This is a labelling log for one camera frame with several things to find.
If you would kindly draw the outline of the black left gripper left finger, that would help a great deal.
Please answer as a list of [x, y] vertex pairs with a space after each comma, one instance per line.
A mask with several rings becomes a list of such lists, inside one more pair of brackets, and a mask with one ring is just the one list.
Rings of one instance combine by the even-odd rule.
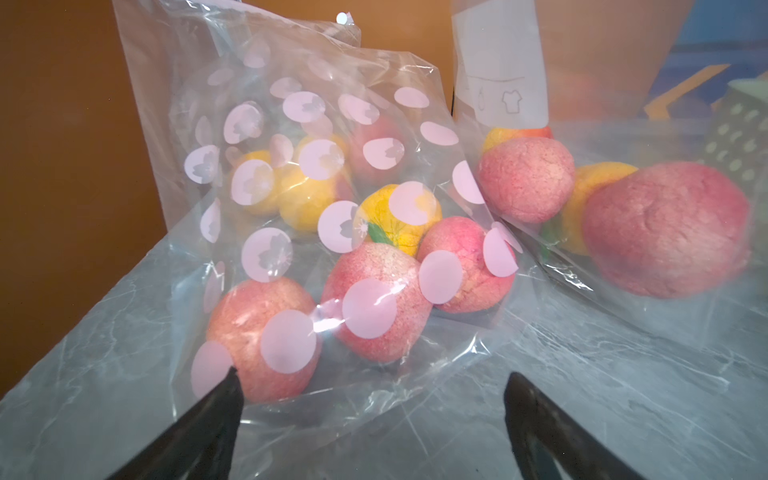
[[235, 368], [112, 479], [227, 479], [244, 407]]

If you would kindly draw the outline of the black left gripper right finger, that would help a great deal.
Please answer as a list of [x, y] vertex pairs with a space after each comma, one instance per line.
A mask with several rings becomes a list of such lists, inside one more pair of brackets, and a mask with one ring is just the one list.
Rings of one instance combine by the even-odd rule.
[[560, 479], [563, 473], [571, 479], [643, 479], [523, 374], [510, 374], [503, 400], [524, 479]]

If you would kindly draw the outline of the clear bag with pink dots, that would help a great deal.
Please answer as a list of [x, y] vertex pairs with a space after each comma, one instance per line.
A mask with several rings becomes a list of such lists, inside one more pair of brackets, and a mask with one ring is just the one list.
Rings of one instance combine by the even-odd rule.
[[[243, 392], [239, 426], [293, 436], [365, 415], [423, 388], [430, 376], [443, 373], [475, 348], [513, 289], [479, 312], [452, 314], [433, 305], [421, 336], [397, 361], [360, 357], [333, 334], [340, 320], [322, 295], [341, 255], [371, 242], [353, 225], [369, 195], [390, 184], [421, 182], [440, 202], [441, 220], [466, 217], [486, 232], [484, 257], [494, 275], [516, 278], [519, 263], [505, 232], [490, 219], [430, 66], [409, 54], [354, 48], [300, 32], [268, 32], [266, 39], [282, 54], [282, 65], [258, 83], [255, 96], [227, 112], [220, 123], [221, 146], [199, 147], [183, 160], [187, 177], [202, 187], [179, 235], [199, 254], [201, 264], [199, 279], [179, 281], [172, 296], [174, 315], [184, 325], [172, 392], [176, 409], [185, 411], [235, 368], [226, 348], [206, 339], [213, 311], [227, 293], [247, 280], [291, 279], [315, 302], [309, 319], [322, 341], [317, 367], [306, 389], [294, 397], [252, 403]], [[350, 139], [358, 125], [381, 117], [400, 127], [406, 156], [396, 180], [371, 185], [352, 172]], [[267, 150], [279, 195], [281, 168], [298, 165], [298, 147], [312, 138], [341, 143], [351, 194], [321, 214], [316, 233], [288, 226], [279, 206], [275, 215], [257, 216], [231, 200], [229, 175], [235, 160]]]

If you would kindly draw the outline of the yellow peach with red spot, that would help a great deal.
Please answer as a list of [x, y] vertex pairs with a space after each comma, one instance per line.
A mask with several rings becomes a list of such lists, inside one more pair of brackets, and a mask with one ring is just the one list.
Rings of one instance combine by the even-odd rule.
[[275, 215], [278, 210], [277, 174], [267, 150], [253, 151], [233, 163], [229, 175], [231, 200], [257, 216]]

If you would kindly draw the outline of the blue zip bag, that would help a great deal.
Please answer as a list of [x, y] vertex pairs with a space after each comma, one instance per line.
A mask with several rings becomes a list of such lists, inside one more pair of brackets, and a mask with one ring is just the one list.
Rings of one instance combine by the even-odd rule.
[[767, 5], [456, 1], [455, 114], [543, 271], [691, 347], [767, 331]]

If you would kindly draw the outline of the pink peach front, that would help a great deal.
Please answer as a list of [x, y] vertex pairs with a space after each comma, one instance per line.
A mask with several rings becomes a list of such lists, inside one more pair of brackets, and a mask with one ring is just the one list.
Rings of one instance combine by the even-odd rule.
[[397, 179], [406, 156], [400, 127], [386, 117], [371, 125], [358, 125], [350, 139], [349, 162], [353, 174], [371, 185]]

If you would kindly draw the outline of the light green perforated basket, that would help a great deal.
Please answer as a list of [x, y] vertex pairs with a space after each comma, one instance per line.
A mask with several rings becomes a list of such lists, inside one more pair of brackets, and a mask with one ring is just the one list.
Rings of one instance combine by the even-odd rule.
[[721, 171], [746, 195], [767, 198], [767, 81], [736, 79], [712, 114], [697, 161]]

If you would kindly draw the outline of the large pink peach top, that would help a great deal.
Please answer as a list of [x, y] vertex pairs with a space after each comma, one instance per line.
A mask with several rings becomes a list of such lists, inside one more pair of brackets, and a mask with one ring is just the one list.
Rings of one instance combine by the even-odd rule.
[[415, 258], [383, 243], [365, 242], [341, 255], [322, 295], [340, 320], [335, 337], [378, 363], [408, 354], [433, 307], [421, 292], [419, 269]]

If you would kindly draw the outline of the clear zip-top bag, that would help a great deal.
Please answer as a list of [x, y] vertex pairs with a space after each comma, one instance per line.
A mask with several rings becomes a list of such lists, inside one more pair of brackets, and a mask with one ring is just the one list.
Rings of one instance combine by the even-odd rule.
[[223, 144], [220, 123], [283, 63], [267, 33], [296, 27], [358, 47], [352, 19], [287, 19], [241, 1], [116, 1], [113, 4], [136, 107], [167, 228], [200, 197], [186, 155]]

